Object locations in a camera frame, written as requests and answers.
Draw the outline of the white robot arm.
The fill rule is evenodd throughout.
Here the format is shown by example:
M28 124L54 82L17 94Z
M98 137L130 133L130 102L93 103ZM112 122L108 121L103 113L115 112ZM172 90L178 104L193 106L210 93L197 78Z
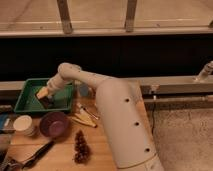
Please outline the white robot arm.
M36 93L36 97L51 96L72 80L96 90L96 106L117 171L164 171L155 144L137 109L137 104L142 102L139 85L62 63L57 74Z

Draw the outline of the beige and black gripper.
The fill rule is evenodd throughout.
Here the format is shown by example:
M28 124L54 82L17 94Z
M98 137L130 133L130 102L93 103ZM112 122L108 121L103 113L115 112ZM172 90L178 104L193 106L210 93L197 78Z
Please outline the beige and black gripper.
M52 108L54 104L53 97L49 95L49 91L46 87L41 87L35 93L36 99L41 103L44 108Z

